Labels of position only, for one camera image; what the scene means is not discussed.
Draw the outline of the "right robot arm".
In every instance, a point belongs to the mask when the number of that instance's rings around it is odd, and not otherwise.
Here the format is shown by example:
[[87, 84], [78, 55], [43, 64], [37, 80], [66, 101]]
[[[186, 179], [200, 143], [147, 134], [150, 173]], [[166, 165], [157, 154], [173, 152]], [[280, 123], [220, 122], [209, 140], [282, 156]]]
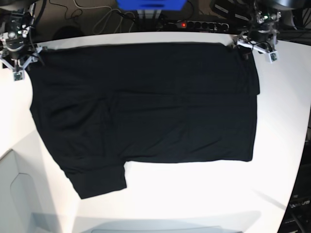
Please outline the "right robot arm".
[[2, 2], [5, 13], [0, 16], [0, 61], [12, 71], [15, 81], [23, 80], [28, 65], [44, 62], [40, 53], [44, 47], [35, 45], [32, 31], [40, 21], [47, 2], [42, 2], [39, 14], [35, 15], [35, 0]]

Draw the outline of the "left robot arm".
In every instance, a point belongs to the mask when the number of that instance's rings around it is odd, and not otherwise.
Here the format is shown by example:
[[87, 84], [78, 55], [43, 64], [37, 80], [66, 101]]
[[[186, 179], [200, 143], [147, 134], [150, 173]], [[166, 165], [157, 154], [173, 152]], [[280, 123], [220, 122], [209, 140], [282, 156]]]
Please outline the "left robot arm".
[[281, 12], [264, 5], [258, 0], [247, 3], [247, 12], [250, 16], [248, 25], [241, 29], [241, 33], [232, 37], [229, 45], [232, 49], [240, 49], [244, 59], [248, 59], [250, 52], [257, 51], [265, 55], [267, 62], [274, 63], [279, 60], [276, 50], [277, 26]]

